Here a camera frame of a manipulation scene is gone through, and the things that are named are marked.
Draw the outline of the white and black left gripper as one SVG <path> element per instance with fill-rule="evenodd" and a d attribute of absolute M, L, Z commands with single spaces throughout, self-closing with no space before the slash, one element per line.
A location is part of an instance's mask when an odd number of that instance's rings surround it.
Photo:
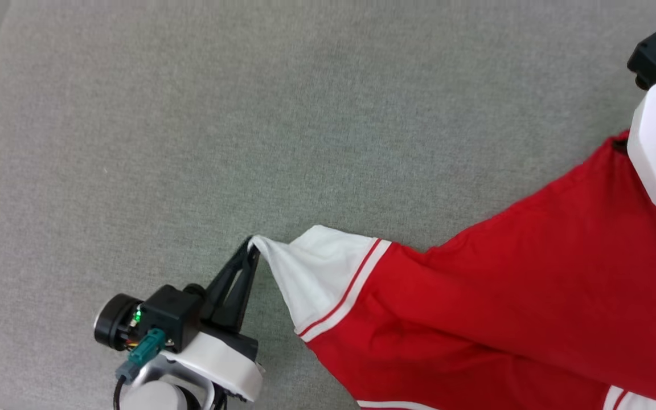
<path fill-rule="evenodd" d="M 205 320 L 189 345 L 161 352 L 161 380 L 175 384 L 189 403 L 256 402 L 265 370 L 259 343 L 241 335 L 260 251 L 248 237 L 206 288 Z M 206 320 L 222 320 L 223 326 Z"/>

